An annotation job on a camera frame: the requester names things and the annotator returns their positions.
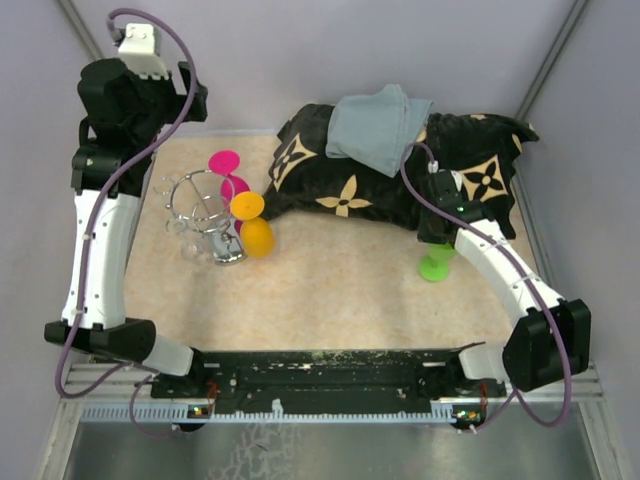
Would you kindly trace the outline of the green wine glass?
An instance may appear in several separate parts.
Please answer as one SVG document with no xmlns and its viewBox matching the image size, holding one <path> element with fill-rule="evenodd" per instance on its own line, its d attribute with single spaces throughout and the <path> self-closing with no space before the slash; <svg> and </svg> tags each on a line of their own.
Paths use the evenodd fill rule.
<svg viewBox="0 0 640 480">
<path fill-rule="evenodd" d="M 441 282 L 449 275 L 449 262 L 455 255 L 454 248 L 448 244 L 428 244 L 427 254 L 420 260 L 418 271 L 426 281 Z"/>
</svg>

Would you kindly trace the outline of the orange wine glass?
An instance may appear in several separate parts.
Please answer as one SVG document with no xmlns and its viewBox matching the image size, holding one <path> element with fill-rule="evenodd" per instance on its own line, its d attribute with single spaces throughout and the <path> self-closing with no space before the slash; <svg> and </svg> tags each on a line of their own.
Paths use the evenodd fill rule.
<svg viewBox="0 0 640 480">
<path fill-rule="evenodd" d="M 261 217 L 263 197 L 253 191 L 236 195 L 230 205 L 233 216 L 242 222 L 240 237 L 245 252 L 253 258 L 264 258 L 275 248 L 275 237 L 269 223 Z"/>
</svg>

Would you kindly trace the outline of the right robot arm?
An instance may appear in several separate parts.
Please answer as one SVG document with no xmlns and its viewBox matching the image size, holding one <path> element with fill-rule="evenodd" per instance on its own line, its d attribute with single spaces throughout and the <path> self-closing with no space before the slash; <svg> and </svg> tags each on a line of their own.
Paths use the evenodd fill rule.
<svg viewBox="0 0 640 480">
<path fill-rule="evenodd" d="M 548 308 L 566 351 L 573 375 L 587 370 L 591 312 L 581 299 L 567 300 L 548 286 L 517 254 L 489 209 L 466 200 L 451 171 L 430 173 L 419 180 L 429 205 L 422 211 L 420 233 L 429 233 L 453 247 L 488 282 L 513 330 L 505 344 L 465 347 L 446 372 L 448 387 L 470 395 L 482 379 L 509 381 L 529 392 L 565 377 L 560 349 L 544 315 Z"/>
</svg>

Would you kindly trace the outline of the pink wine glass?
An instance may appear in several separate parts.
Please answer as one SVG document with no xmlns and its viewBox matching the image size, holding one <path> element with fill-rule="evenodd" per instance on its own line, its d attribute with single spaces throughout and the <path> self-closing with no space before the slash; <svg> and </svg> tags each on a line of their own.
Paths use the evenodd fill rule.
<svg viewBox="0 0 640 480">
<path fill-rule="evenodd" d="M 208 162 L 209 170 L 222 177 L 220 195 L 228 208 L 237 195 L 250 190 L 248 183 L 235 174 L 239 166 L 240 155 L 234 150 L 217 151 Z"/>
</svg>

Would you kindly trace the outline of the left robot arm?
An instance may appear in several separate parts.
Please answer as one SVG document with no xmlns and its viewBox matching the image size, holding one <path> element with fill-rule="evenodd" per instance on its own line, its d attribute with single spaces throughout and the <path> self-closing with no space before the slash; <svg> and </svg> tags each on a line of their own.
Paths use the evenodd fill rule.
<svg viewBox="0 0 640 480">
<path fill-rule="evenodd" d="M 194 397 L 208 384 L 207 371 L 193 363 L 195 351 L 161 336 L 153 321 L 128 317 L 124 306 L 125 270 L 154 154 L 181 123 L 207 117 L 207 88 L 188 62 L 178 69 L 185 95 L 171 74 L 136 73 L 117 58 L 81 71 L 77 92 L 86 115 L 72 158 L 72 279 L 61 317 L 46 324 L 44 338 L 173 376 L 174 387 Z"/>
</svg>

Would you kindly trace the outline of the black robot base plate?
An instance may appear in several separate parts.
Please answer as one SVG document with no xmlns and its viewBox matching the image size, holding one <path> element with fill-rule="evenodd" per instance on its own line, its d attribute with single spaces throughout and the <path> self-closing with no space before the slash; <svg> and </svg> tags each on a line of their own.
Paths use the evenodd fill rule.
<svg viewBox="0 0 640 480">
<path fill-rule="evenodd" d="M 161 374 L 155 399 L 210 399 L 220 414 L 428 413 L 445 398 L 496 398 L 494 379 L 470 380 L 460 349 L 210 351 L 185 377 Z"/>
</svg>

